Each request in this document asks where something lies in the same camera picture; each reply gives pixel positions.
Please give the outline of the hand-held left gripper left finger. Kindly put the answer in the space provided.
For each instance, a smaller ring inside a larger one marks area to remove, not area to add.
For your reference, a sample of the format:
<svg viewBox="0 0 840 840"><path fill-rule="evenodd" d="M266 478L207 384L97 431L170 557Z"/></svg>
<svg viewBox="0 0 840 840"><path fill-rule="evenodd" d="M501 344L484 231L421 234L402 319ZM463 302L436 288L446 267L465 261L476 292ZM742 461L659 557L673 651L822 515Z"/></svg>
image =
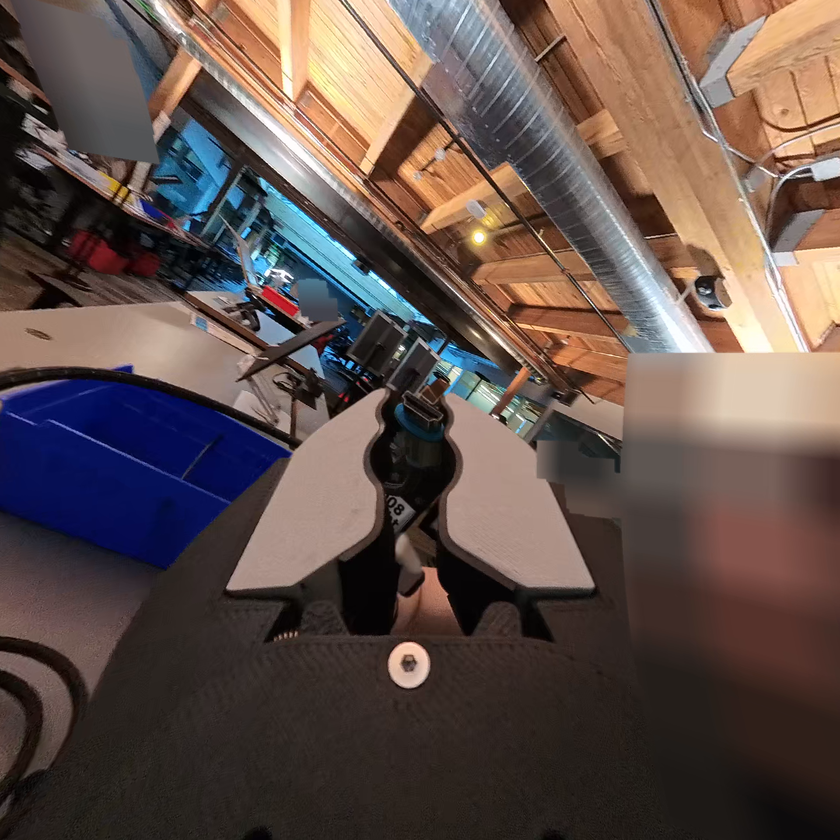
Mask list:
<svg viewBox="0 0 840 840"><path fill-rule="evenodd" d="M375 472L390 392L374 391L312 434L279 484L226 585L231 596L338 607L351 632L389 632L396 535Z"/></svg>

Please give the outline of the silver spiral ceiling duct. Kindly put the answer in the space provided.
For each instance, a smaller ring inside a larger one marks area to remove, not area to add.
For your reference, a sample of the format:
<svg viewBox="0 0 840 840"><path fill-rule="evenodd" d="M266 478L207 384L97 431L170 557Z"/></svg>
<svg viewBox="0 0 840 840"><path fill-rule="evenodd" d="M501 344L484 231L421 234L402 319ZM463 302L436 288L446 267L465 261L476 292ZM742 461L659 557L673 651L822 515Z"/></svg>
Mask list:
<svg viewBox="0 0 840 840"><path fill-rule="evenodd" d="M645 352L713 348L499 2L389 3L443 71L432 99L489 170L509 164Z"/></svg>

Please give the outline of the blue plastic bin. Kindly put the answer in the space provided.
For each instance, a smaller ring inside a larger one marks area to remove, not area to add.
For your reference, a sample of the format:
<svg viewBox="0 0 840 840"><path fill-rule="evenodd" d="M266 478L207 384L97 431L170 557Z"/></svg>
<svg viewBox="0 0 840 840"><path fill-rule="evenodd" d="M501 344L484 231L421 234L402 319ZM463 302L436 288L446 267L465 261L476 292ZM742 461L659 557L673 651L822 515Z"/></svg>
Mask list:
<svg viewBox="0 0 840 840"><path fill-rule="evenodd" d="M210 408L116 382L5 395L1 507L155 565L291 452Z"/></svg>

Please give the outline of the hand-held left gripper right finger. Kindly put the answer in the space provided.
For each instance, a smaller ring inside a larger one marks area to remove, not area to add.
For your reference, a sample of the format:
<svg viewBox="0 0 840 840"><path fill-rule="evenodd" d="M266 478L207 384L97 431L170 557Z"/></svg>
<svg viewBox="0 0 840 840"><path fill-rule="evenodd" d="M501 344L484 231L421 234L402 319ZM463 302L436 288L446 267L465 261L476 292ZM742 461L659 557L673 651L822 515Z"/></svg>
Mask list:
<svg viewBox="0 0 840 840"><path fill-rule="evenodd" d="M453 476L437 504L437 575L464 634L487 608L537 622L541 602L577 602L596 584L535 451L491 415L444 398Z"/></svg>

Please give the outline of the grey panel on stand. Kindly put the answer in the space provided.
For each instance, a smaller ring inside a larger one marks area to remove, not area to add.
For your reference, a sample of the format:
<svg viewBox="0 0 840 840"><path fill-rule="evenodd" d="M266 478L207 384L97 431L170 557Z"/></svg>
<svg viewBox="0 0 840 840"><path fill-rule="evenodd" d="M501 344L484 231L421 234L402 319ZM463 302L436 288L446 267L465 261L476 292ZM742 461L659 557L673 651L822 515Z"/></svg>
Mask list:
<svg viewBox="0 0 840 840"><path fill-rule="evenodd" d="M423 339L417 339L404 354L386 386L399 393L416 393L425 386L440 357Z"/></svg>
<svg viewBox="0 0 840 840"><path fill-rule="evenodd" d="M346 356L374 376L383 376L406 337L407 330L383 310L376 310Z"/></svg>

